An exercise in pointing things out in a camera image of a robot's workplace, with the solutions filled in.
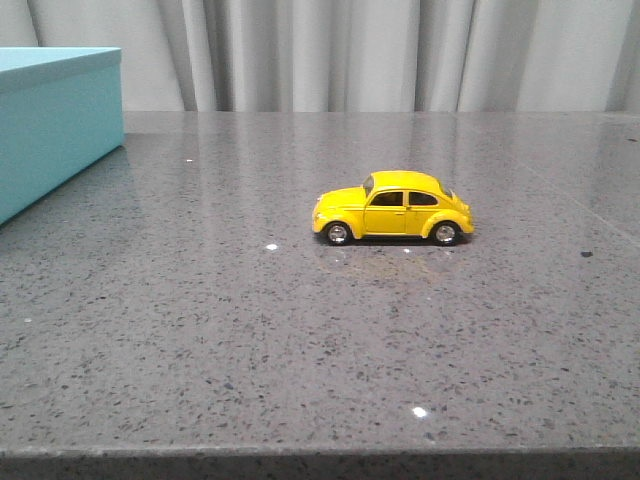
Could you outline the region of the yellow toy beetle car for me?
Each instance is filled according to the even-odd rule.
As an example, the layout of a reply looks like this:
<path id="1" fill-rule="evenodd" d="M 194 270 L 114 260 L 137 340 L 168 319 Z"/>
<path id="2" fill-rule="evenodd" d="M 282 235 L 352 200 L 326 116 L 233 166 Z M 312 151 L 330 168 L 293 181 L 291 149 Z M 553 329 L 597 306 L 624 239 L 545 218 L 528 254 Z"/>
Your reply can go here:
<path id="1" fill-rule="evenodd" d="M 319 196 L 312 229 L 336 246 L 369 236 L 419 237 L 452 246 L 475 226 L 470 206 L 436 177 L 390 170 Z"/>

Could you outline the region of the light blue storage box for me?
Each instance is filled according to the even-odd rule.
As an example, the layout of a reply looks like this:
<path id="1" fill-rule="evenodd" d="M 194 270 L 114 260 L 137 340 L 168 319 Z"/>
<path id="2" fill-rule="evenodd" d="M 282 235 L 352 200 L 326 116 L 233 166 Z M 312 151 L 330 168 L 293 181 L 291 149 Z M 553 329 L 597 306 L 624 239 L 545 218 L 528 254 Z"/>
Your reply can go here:
<path id="1" fill-rule="evenodd" d="M 121 51 L 1 50 L 1 219 L 7 221 L 124 141 Z"/>

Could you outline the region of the grey pleated curtain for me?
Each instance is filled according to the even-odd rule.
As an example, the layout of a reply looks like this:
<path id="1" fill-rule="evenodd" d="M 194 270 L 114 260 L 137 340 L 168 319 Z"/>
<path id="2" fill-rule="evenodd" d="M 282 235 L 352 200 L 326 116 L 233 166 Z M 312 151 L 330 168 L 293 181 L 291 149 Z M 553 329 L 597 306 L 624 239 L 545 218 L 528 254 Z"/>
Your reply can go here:
<path id="1" fill-rule="evenodd" d="M 119 47 L 133 111 L 639 109 L 635 1 L 5 1 L 1 43 Z"/>

